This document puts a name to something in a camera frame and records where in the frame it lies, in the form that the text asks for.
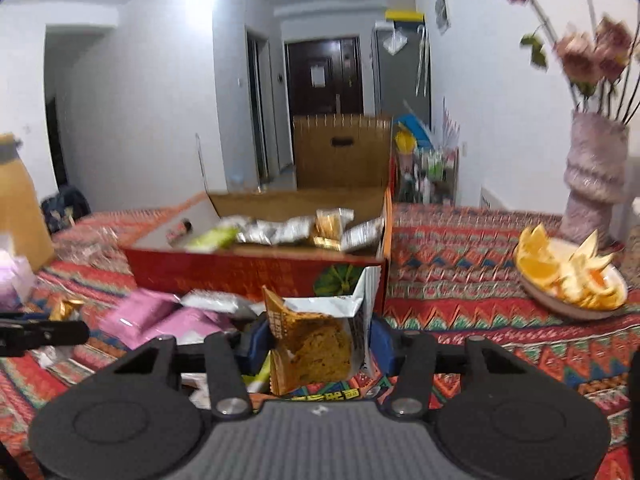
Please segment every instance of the table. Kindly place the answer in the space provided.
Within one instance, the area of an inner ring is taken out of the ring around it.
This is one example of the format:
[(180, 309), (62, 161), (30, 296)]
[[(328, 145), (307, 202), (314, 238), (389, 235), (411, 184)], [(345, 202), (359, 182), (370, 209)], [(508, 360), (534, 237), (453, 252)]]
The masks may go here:
[[(130, 234), (166, 211), (95, 214), (56, 236), (60, 258), (38, 274), (28, 309), (46, 311), (73, 294), (86, 301), (83, 319), (92, 330), (72, 361), (42, 370), (31, 356), (0, 360), (0, 439), (30, 478), (39, 478), (28, 452), (26, 431), (39, 407), (84, 377), (124, 354), (124, 346), (101, 333), (99, 320), (135, 287), (124, 256), (105, 247), (92, 265), (73, 263), (79, 249), (103, 239), (105, 228)], [(537, 306), (517, 283), (511, 253), (527, 225), (543, 222), (553, 233), (559, 217), (526, 212), (397, 204), (392, 262), (383, 315), (403, 328), (426, 328), (440, 342), (461, 343), (479, 334), (500, 343), (558, 380), (577, 389), (606, 413), (612, 431), (609, 453), (597, 480), (632, 478), (626, 451), (626, 372), (640, 345), (640, 242), (623, 266), (630, 283), (622, 315), (596, 323), (566, 322)], [(354, 378), (331, 386), (310, 386), (296, 396), (349, 392), (353, 397), (393, 380)], [(432, 406), (459, 390), (457, 376), (437, 376)]]

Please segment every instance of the bottle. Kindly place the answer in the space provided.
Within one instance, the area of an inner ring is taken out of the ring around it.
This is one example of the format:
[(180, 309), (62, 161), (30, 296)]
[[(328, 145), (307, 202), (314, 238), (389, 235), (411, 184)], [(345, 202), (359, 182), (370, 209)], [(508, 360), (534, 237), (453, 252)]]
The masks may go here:
[(0, 234), (11, 235), (15, 254), (25, 256), (35, 272), (54, 250), (19, 145), (12, 134), (0, 134)]

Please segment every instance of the refrigerator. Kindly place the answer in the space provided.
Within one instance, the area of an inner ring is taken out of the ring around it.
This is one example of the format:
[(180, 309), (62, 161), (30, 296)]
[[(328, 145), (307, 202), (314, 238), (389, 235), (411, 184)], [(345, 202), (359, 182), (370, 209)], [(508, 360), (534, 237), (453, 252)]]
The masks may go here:
[[(376, 115), (398, 117), (413, 113), (431, 128), (429, 38), (425, 32), (422, 42), (423, 34), (418, 31), (420, 26), (425, 27), (419, 22), (376, 23), (371, 40)], [(392, 55), (384, 43), (393, 34), (394, 28), (407, 38), (407, 42)]]

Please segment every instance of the bowl of orange slices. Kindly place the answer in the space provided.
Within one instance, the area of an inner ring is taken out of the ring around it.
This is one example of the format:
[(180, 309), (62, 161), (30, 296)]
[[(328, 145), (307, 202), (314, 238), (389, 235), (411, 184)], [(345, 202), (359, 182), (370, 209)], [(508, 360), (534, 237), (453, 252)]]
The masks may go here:
[(542, 224), (525, 228), (514, 251), (525, 291), (556, 314), (579, 320), (605, 319), (626, 303), (626, 282), (612, 258), (598, 256), (597, 231), (578, 246), (549, 238)]

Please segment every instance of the wall vent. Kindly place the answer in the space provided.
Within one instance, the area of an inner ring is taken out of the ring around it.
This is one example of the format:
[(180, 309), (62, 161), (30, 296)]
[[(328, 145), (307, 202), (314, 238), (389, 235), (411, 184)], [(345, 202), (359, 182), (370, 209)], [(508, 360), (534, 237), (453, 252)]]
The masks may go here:
[(482, 186), (480, 188), (480, 209), (508, 209), (502, 200), (493, 192)]

